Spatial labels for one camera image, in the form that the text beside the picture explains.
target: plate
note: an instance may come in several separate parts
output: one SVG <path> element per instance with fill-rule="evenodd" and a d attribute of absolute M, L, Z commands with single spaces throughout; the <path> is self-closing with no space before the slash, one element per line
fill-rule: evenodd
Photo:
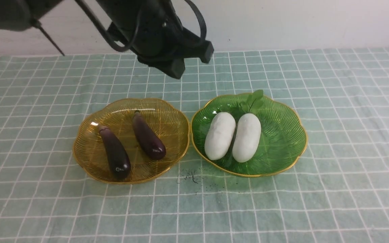
<path fill-rule="evenodd" d="M 131 120 L 139 110 L 145 121 L 166 147 L 166 156 L 151 160 L 139 147 Z M 124 181 L 113 177 L 97 124 L 108 126 L 122 142 L 131 163 L 131 172 Z M 88 116 L 80 125 L 73 145 L 77 163 L 99 181 L 112 184 L 135 184 L 153 180 L 164 174 L 185 155 L 190 143 L 187 117 L 164 100 L 123 99 Z"/>
<path fill-rule="evenodd" d="M 207 158 L 205 138 L 218 112 L 229 112 L 238 123 L 250 112 L 261 122 L 261 138 L 252 159 L 238 163 L 232 157 L 232 146 L 227 154 L 215 161 Z M 237 95 L 222 95 L 210 100 L 191 121 L 192 142 L 196 151 L 217 168 L 240 177 L 264 177 L 290 169 L 307 148 L 307 132 L 298 114 L 289 106 L 263 95 L 263 91 Z"/>

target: white vegetable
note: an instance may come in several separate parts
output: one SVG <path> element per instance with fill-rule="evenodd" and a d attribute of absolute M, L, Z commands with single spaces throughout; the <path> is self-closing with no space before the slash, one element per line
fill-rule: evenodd
<path fill-rule="evenodd" d="M 205 139 L 205 154 L 210 160 L 223 158 L 232 142 L 236 122 L 227 112 L 219 112 L 211 122 Z"/>
<path fill-rule="evenodd" d="M 235 142 L 233 143 L 233 158 L 244 163 L 256 153 L 261 138 L 261 122 L 251 113 L 243 115 L 238 121 Z"/>

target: eggplant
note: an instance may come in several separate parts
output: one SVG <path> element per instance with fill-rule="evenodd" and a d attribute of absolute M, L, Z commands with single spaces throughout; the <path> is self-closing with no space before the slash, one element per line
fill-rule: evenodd
<path fill-rule="evenodd" d="M 133 131 L 142 150 L 153 160 L 160 160 L 166 156 L 166 147 L 154 131 L 145 122 L 139 110 L 134 112 Z"/>
<path fill-rule="evenodd" d="M 105 146 L 110 171 L 117 179 L 124 180 L 131 170 L 130 159 L 124 146 L 107 126 L 99 125 L 98 129 Z"/>

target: green glass plate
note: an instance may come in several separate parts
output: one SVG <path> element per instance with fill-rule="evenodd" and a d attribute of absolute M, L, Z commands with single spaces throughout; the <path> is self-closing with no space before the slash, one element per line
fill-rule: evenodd
<path fill-rule="evenodd" d="M 238 123 L 250 112 L 261 122 L 261 138 L 252 159 L 238 163 L 232 157 L 233 141 L 227 154 L 215 161 L 204 150 L 210 124 L 218 112 L 229 112 Z M 241 177 L 264 177 L 290 169 L 307 147 L 307 132 L 296 112 L 289 106 L 273 101 L 262 90 L 238 95 L 222 95 L 210 100 L 193 116 L 191 139 L 196 151 L 219 169 Z"/>

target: black robotic arm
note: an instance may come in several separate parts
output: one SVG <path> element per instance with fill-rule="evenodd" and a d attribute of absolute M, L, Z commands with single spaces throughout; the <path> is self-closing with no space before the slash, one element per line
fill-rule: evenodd
<path fill-rule="evenodd" d="M 0 0 L 0 29 L 24 31 L 40 29 L 63 54 L 42 28 L 39 20 L 62 0 Z M 205 40 L 207 28 L 199 9 L 185 0 L 199 22 L 201 36 L 182 26 L 170 0 L 96 0 L 112 20 L 108 29 L 96 18 L 83 0 L 75 0 L 93 22 L 106 42 L 118 52 L 131 50 L 139 62 L 180 79 L 185 58 L 196 57 L 209 63 L 212 43 Z"/>

